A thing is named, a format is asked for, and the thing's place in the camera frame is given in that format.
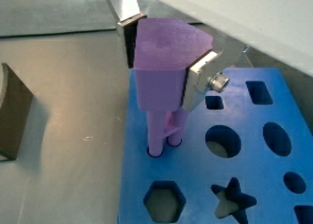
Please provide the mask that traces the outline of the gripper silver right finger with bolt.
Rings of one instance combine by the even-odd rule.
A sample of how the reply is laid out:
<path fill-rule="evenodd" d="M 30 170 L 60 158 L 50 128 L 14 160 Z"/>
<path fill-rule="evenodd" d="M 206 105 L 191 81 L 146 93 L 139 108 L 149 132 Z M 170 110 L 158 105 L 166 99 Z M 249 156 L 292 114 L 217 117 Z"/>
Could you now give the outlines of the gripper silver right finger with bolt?
<path fill-rule="evenodd" d="M 193 111 L 209 91 L 225 90 L 230 79 L 222 71 L 237 63 L 244 48 L 245 44 L 240 40 L 226 37 L 221 51 L 216 52 L 210 49 L 190 65 L 182 98 L 182 108 L 186 111 Z"/>

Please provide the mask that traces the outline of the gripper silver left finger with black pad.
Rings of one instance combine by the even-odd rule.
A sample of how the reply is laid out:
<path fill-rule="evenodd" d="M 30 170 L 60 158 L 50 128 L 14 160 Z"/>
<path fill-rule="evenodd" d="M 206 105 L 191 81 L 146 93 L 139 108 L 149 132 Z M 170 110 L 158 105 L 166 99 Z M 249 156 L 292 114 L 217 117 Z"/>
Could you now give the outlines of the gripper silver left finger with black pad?
<path fill-rule="evenodd" d="M 117 21 L 117 30 L 122 43 L 126 65 L 134 66 L 135 36 L 138 21 L 147 15 L 141 12 L 137 0 L 107 0 L 107 4 Z"/>

